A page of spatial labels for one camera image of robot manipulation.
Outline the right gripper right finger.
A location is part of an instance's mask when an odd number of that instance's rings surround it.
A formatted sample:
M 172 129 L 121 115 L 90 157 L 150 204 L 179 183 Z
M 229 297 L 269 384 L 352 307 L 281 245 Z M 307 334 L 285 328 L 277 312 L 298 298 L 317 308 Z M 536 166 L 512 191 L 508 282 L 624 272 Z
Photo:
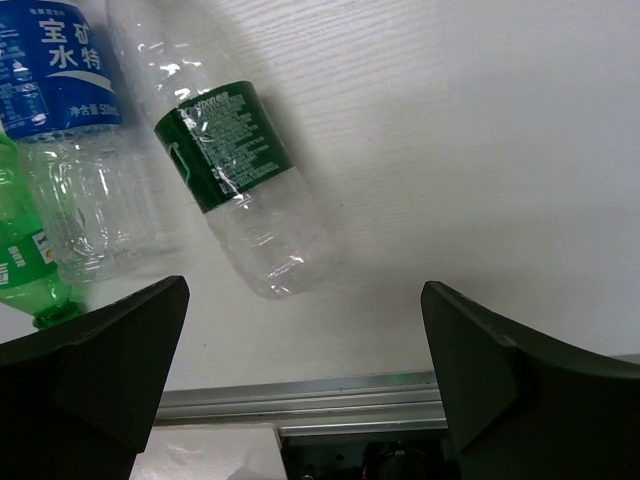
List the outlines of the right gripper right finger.
M 639 366 L 501 316 L 442 282 L 421 310 L 464 479 L 636 479 Z

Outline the green label water bottle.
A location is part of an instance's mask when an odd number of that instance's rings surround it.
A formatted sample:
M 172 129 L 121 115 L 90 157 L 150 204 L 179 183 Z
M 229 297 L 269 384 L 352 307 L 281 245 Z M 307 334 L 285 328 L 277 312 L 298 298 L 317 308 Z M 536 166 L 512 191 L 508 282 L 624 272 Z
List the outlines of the green label water bottle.
M 309 288 L 327 235 L 222 14 L 206 1 L 110 1 L 106 16 L 132 100 L 233 268 L 268 299 Z

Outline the blue label water bottle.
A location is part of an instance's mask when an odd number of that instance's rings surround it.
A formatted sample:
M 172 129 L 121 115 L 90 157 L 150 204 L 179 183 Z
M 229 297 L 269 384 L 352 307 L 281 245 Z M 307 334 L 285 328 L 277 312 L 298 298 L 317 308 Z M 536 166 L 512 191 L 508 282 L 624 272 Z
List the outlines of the blue label water bottle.
M 2 2 L 1 122 L 65 280 L 112 278 L 162 254 L 103 44 L 78 2 Z

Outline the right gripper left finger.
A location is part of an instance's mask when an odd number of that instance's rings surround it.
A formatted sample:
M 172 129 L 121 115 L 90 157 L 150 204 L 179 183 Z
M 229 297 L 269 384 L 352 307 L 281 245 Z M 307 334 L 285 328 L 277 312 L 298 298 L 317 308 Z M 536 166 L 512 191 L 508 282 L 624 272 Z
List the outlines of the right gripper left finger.
M 147 445 L 190 292 L 169 276 L 1 346 L 1 476 L 127 479 Z

